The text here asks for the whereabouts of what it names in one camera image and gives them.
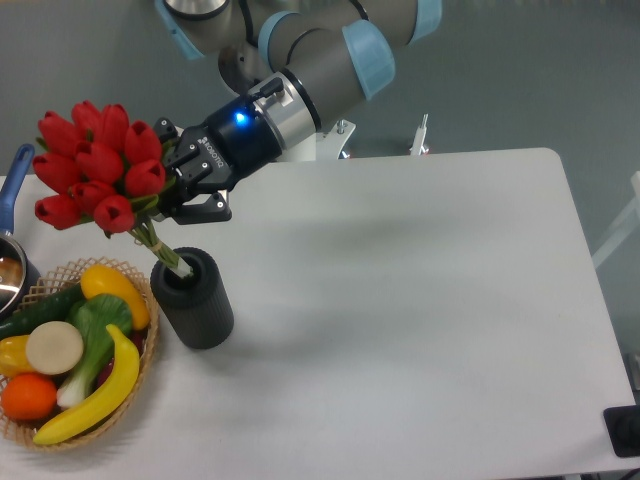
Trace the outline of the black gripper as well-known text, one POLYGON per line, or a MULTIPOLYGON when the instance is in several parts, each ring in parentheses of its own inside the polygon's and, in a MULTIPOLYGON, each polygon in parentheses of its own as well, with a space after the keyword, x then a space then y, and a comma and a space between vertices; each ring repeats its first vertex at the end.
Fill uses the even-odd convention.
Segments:
POLYGON ((176 177, 174 193, 163 195, 156 207, 158 222, 229 221, 232 211, 226 190, 282 153, 252 97, 239 97, 184 131, 167 117, 159 118, 153 130, 163 150, 174 149, 165 168, 176 177))

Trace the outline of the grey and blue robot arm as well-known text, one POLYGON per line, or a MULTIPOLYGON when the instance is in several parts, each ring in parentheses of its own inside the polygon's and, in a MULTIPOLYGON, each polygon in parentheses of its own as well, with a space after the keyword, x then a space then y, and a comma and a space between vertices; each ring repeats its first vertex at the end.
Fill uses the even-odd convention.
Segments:
POLYGON ((266 76, 201 123, 159 120, 174 184, 153 216, 181 225, 226 221, 227 193, 242 179, 330 127, 395 76, 393 52, 433 33, 439 1, 338 1, 309 13, 283 2, 160 1, 168 31, 189 57, 240 41, 256 47, 266 76))

